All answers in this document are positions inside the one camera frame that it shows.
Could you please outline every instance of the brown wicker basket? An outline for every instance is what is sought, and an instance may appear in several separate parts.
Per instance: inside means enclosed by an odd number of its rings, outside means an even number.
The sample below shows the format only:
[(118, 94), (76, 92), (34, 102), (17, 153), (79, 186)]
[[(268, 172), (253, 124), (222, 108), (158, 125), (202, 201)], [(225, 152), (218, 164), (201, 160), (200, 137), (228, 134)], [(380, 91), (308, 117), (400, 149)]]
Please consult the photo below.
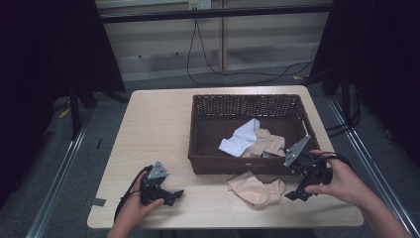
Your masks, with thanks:
[(253, 118), (271, 135), (285, 139), (285, 149), (312, 136), (309, 149), (319, 149), (299, 95), (194, 95), (188, 159), (197, 175), (291, 175), (285, 157), (235, 158), (219, 150), (222, 139)]

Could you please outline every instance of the table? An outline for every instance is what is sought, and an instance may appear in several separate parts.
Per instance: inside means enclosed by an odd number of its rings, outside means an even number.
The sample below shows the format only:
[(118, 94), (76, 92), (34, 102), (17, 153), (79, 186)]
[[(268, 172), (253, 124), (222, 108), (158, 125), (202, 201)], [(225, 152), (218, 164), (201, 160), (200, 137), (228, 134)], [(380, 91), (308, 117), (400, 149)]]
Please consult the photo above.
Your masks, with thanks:
[[(161, 161), (169, 172), (162, 188), (184, 189), (173, 207), (162, 206), (142, 223), (143, 229), (298, 228), (359, 226), (359, 210), (335, 197), (312, 196), (307, 202), (282, 197), (277, 205), (255, 210), (226, 188), (233, 175), (198, 176), (187, 158), (194, 94), (298, 94), (320, 148), (333, 151), (318, 112), (304, 86), (217, 87), (135, 91), (117, 135), (96, 194), (104, 206), (92, 206), (91, 228), (110, 228), (115, 208), (136, 174)], [(286, 192), (302, 177), (280, 177)]]

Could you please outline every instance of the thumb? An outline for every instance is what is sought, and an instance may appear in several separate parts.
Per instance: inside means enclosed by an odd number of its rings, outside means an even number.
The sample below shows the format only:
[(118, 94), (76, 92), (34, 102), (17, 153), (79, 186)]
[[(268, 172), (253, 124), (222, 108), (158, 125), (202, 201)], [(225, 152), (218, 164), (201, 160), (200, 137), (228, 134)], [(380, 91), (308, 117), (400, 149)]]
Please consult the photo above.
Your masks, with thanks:
[(153, 202), (151, 202), (149, 205), (145, 206), (145, 212), (147, 214), (151, 213), (153, 210), (155, 210), (156, 208), (160, 207), (162, 204), (164, 203), (164, 200), (162, 198), (158, 199), (158, 200), (154, 200)]
[(308, 185), (305, 191), (311, 194), (328, 194), (328, 187), (326, 185)]

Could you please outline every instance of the wall outlet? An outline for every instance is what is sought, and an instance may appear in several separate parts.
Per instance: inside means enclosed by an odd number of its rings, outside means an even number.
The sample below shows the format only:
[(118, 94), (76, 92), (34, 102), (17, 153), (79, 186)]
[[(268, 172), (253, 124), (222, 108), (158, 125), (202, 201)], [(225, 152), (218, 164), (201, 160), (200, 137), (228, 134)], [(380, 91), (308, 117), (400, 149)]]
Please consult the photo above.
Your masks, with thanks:
[(200, 9), (200, 1), (188, 1), (189, 10), (198, 10)]
[(200, 10), (211, 9), (211, 0), (200, 0)]

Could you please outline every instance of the cloth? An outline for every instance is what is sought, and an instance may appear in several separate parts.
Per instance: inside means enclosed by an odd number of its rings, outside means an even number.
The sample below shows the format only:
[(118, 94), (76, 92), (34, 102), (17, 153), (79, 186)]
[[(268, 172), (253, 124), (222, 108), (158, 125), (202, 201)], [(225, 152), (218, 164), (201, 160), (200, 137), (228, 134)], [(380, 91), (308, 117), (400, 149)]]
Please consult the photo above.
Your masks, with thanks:
[(254, 205), (259, 209), (280, 201), (285, 191), (285, 184), (281, 179), (264, 184), (252, 172), (246, 172), (227, 181), (229, 191)]
[(220, 143), (219, 150), (222, 150), (231, 156), (240, 157), (248, 147), (256, 143), (257, 136), (254, 131), (259, 127), (259, 120), (250, 120), (236, 129), (230, 139), (223, 139)]
[(285, 157), (284, 138), (271, 135), (267, 129), (256, 129), (254, 131), (257, 136), (256, 142), (248, 147), (243, 154), (242, 158), (255, 158), (255, 157)]

